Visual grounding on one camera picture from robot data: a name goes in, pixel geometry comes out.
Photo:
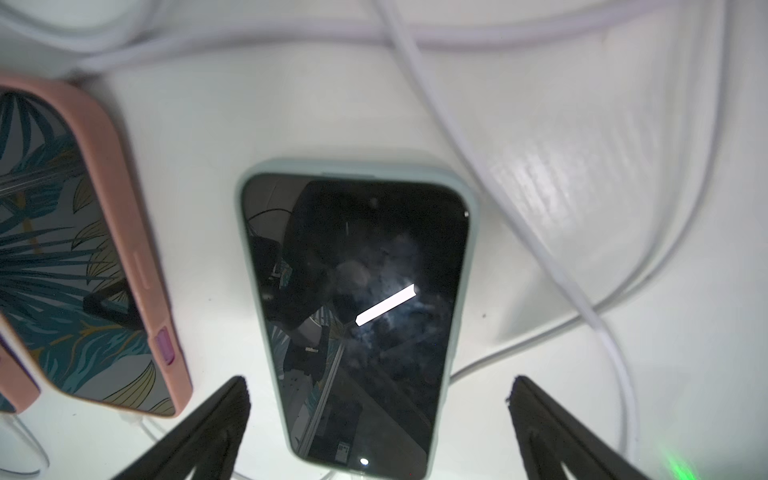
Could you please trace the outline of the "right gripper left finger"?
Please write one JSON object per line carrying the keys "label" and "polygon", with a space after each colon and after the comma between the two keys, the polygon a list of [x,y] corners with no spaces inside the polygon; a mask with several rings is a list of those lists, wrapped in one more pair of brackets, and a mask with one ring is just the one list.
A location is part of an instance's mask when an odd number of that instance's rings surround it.
{"label": "right gripper left finger", "polygon": [[118,479],[229,479],[250,415],[246,380],[234,376]]}

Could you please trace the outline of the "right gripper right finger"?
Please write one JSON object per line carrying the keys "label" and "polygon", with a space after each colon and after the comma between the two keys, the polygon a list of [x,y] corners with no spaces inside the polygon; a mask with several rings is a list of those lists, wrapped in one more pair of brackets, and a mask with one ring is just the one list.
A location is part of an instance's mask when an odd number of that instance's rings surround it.
{"label": "right gripper right finger", "polygon": [[507,406],[528,478],[647,479],[530,378],[515,378]]}

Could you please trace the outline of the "white charging cable mint phone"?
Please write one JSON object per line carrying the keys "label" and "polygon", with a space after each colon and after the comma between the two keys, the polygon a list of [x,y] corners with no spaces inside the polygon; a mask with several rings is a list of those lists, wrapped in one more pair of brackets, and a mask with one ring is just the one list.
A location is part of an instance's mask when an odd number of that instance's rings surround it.
{"label": "white charging cable mint phone", "polygon": [[555,259],[539,236],[526,222],[502,186],[492,178],[486,163],[473,149],[449,112],[435,88],[433,78],[426,69],[420,49],[406,28],[395,4],[391,1],[375,1],[373,5],[386,29],[394,50],[410,75],[414,89],[425,107],[453,147],[456,155],[471,172],[474,179],[495,201],[504,213],[507,223],[518,239],[528,249],[541,269],[549,276],[560,293],[571,303],[582,320],[592,329],[604,349],[620,390],[622,402],[622,435],[620,449],[624,458],[636,461],[639,446],[639,408],[635,385],[627,360],[607,323],[599,316],[582,288]]}

